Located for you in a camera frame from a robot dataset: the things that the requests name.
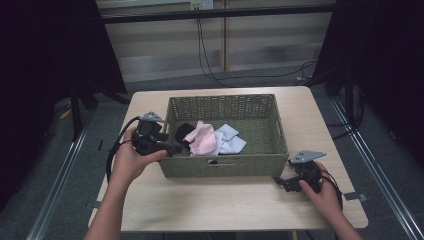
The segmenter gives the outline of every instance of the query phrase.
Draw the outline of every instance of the wicker basket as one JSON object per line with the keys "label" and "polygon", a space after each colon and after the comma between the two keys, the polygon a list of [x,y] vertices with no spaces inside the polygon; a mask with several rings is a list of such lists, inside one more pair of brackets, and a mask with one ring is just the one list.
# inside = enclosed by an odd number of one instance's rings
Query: wicker basket
{"label": "wicker basket", "polygon": [[198,120],[214,129],[230,125],[246,146],[235,155],[190,156],[183,150],[159,162],[165,177],[279,176],[283,171],[288,151],[274,95],[170,98],[164,126],[170,134],[167,143],[177,144],[178,127],[196,126]]}

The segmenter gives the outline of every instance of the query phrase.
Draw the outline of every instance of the table top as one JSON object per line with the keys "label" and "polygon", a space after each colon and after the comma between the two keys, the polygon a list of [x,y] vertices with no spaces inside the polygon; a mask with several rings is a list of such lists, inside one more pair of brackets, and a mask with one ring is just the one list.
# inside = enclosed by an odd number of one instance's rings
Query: table top
{"label": "table top", "polygon": [[[166,116],[169,97],[274,94],[289,158],[299,150],[326,152],[318,161],[343,193],[354,188],[309,88],[270,87],[153,91],[135,93],[123,126],[148,111]],[[282,178],[296,176],[287,165]],[[98,201],[107,188],[101,186]],[[359,200],[344,201],[355,228],[368,219]],[[96,213],[93,210],[90,223]],[[122,231],[261,231],[323,229],[328,223],[303,192],[286,192],[272,177],[165,178],[158,163],[149,165],[127,193]]]}

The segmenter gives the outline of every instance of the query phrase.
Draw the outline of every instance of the hand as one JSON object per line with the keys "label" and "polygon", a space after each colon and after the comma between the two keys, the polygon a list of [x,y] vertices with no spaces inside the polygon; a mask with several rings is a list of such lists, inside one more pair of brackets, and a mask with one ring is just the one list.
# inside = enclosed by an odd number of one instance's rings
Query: hand
{"label": "hand", "polygon": [[119,183],[128,187],[144,171],[147,165],[157,162],[167,155],[166,150],[154,152],[141,156],[138,154],[131,142],[135,128],[128,129],[123,138],[123,144],[115,154],[110,183]]}
{"label": "hand", "polygon": [[[319,162],[315,162],[321,170],[327,171],[327,169]],[[321,174],[329,178],[326,172]],[[337,199],[336,190],[333,185],[327,180],[322,179],[321,191],[315,193],[309,184],[303,180],[299,181],[299,185],[302,187],[303,192],[309,197],[312,205],[321,213],[327,220],[334,219],[337,215],[343,215],[342,210]]]}

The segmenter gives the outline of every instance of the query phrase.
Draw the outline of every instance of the pink cloth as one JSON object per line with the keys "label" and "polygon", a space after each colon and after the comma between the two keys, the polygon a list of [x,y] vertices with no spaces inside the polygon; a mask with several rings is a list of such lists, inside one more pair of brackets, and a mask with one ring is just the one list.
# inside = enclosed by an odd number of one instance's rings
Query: pink cloth
{"label": "pink cloth", "polygon": [[187,134],[184,140],[190,143],[193,155],[211,155],[217,148],[213,126],[203,121],[198,121],[196,129]]}

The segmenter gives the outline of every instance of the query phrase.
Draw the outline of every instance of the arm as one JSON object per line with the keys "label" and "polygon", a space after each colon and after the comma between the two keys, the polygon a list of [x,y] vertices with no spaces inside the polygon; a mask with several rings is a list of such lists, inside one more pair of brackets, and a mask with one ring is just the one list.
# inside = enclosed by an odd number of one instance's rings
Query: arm
{"label": "arm", "polygon": [[[325,169],[324,165],[316,162],[320,169]],[[331,183],[323,180],[321,185],[321,192],[315,193],[308,183],[301,180],[299,182],[303,192],[309,197],[312,205],[318,210],[319,213],[330,223],[339,239],[360,240],[363,239],[361,235],[353,228],[352,224],[346,219],[342,210],[340,209],[336,191]]]}
{"label": "arm", "polygon": [[[131,140],[133,129],[125,132],[124,142]],[[84,239],[119,239],[125,196],[132,181],[144,171],[147,165],[166,156],[165,150],[147,156],[139,155],[131,141],[122,144],[115,155],[109,186],[102,204],[91,223]]]}

